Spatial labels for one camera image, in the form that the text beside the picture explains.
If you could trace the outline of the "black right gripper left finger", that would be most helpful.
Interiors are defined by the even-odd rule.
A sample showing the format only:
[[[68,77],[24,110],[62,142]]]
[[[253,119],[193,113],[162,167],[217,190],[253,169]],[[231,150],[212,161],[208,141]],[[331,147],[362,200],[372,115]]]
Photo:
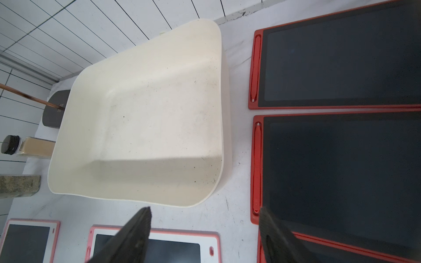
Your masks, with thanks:
[[[95,254],[90,263],[143,263],[151,231],[150,207],[141,208],[119,232]]]

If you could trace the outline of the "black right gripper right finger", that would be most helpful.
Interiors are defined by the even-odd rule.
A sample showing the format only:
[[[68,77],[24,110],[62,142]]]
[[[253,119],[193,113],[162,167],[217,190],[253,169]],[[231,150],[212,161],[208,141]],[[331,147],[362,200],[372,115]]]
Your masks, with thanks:
[[[259,212],[259,232],[267,263],[318,263],[318,258],[269,209]]]

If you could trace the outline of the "pink bottom writing tablet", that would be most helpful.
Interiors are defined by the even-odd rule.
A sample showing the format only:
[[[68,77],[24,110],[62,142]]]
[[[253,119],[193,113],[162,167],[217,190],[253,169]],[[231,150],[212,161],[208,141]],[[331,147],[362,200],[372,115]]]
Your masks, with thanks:
[[[90,228],[85,262],[103,250],[120,226]],[[146,263],[221,263],[220,238],[216,232],[152,229]]]

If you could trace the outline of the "red writing tablet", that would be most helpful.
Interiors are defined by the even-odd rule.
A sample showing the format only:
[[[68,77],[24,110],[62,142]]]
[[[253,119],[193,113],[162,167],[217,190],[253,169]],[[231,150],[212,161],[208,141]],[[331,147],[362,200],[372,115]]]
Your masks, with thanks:
[[[420,104],[420,1],[386,1],[254,33],[251,110]]]
[[[421,111],[257,115],[250,217],[421,249]]]
[[[421,250],[384,241],[328,232],[317,237],[293,232],[304,246],[315,255],[318,263],[419,263]],[[260,240],[258,262],[267,263]]]

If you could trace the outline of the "white pink writing tablet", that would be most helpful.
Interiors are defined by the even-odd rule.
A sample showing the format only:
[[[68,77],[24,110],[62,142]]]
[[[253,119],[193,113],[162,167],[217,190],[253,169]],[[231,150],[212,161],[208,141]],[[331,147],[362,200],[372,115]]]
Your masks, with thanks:
[[[60,221],[10,219],[1,239],[2,263],[52,263]]]

